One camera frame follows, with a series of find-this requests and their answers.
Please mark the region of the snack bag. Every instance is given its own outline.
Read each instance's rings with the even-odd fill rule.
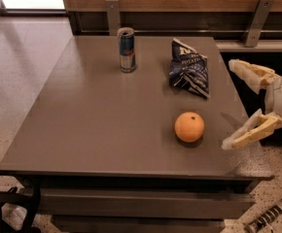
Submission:
[[[189,92],[209,98],[207,57],[192,47],[172,41],[172,60],[169,73],[170,83]]]

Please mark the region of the black chair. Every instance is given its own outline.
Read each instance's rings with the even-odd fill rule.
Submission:
[[[17,193],[16,187],[11,187],[8,191],[0,191],[0,233],[40,233],[40,229],[32,227],[34,217],[36,216],[40,203],[40,188],[39,185],[28,178],[21,177],[28,181],[32,187],[32,194],[30,196]],[[4,204],[11,204],[23,207],[26,210],[22,226],[20,230],[15,230],[7,224],[2,218],[2,207]]]

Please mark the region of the orange fruit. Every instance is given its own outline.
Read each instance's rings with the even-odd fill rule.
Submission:
[[[179,115],[174,125],[176,135],[186,143],[197,141],[203,134],[205,123],[197,113],[183,113]]]

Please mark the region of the soda can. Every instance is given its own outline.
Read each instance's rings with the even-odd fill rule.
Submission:
[[[135,70],[134,30],[123,27],[118,30],[121,70],[131,73]]]

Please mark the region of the floor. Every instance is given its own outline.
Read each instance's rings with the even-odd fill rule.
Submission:
[[[0,17],[0,160],[71,37],[66,17]],[[257,203],[240,219],[226,220],[222,233],[244,233],[244,225],[282,199],[282,146],[263,149],[275,178],[252,191]],[[2,178],[0,189],[13,183]],[[59,232],[49,216],[37,216],[35,224],[43,233]],[[271,225],[282,233],[282,216]]]

